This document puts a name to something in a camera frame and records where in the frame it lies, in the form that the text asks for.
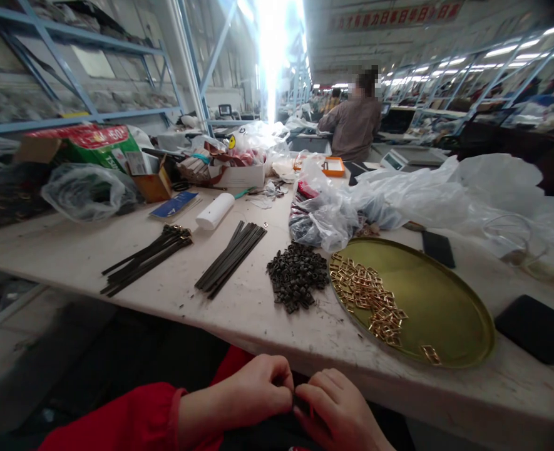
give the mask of work table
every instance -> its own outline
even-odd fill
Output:
[[[99,294],[102,270],[147,246],[162,223],[148,217],[156,205],[96,224],[76,224],[59,214],[0,229],[0,270],[120,306],[203,328],[253,353],[278,353],[294,370],[311,375],[335,366],[368,399],[453,434],[498,449],[551,449],[554,438],[554,368],[505,337],[490,358],[467,370],[445,370],[411,361],[360,334],[331,287],[316,292],[316,305],[288,315],[274,304],[266,264],[290,243],[287,219],[293,190],[261,210],[235,201],[215,231],[195,217],[221,191],[201,189],[201,203],[175,222],[191,228],[186,247],[109,299]],[[223,251],[239,220],[268,234],[209,301],[193,285]],[[492,316],[528,294],[554,308],[554,288],[500,262],[449,231],[454,270],[483,300]],[[382,237],[422,248],[406,229]]]

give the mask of blue booklet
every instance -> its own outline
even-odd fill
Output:
[[[150,213],[150,216],[164,222],[172,222],[179,213],[201,202],[201,198],[197,197],[197,194],[198,193],[182,191],[156,208]]]

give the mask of pile of black beads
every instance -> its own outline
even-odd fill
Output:
[[[322,290],[329,283],[327,260],[316,254],[311,246],[292,242],[285,252],[277,255],[266,265],[275,303],[285,304],[287,313],[302,306],[307,309],[314,304],[311,291]]]

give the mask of dark hair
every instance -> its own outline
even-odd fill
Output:
[[[365,97],[374,97],[375,95],[375,78],[377,78],[378,71],[368,70],[358,74],[356,80],[356,86],[364,92]]]

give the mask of brown shirt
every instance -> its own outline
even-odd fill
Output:
[[[381,126],[381,102],[375,97],[340,103],[319,121],[318,129],[333,134],[334,157],[344,161],[365,162],[373,136]]]

